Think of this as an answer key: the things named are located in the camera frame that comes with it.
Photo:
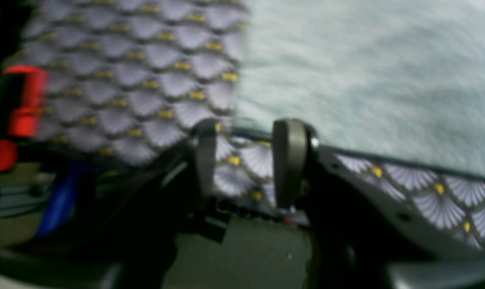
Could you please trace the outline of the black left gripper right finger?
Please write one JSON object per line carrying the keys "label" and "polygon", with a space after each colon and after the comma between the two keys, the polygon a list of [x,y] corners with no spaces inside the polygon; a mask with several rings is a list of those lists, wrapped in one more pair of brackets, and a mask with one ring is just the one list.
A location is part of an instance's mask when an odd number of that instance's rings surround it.
{"label": "black left gripper right finger", "polygon": [[274,197],[280,212],[292,212],[301,195],[302,179],[318,157],[319,137],[314,126],[296,118],[275,120],[272,130]]}

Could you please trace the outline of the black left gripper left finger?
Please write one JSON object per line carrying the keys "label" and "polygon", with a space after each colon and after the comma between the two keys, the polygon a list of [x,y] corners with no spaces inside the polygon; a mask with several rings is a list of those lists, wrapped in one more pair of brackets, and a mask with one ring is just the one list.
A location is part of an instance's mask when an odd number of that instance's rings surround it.
{"label": "black left gripper left finger", "polygon": [[195,124],[189,134],[189,154],[194,172],[197,208],[205,208],[213,192],[217,125],[215,119],[204,119]]}

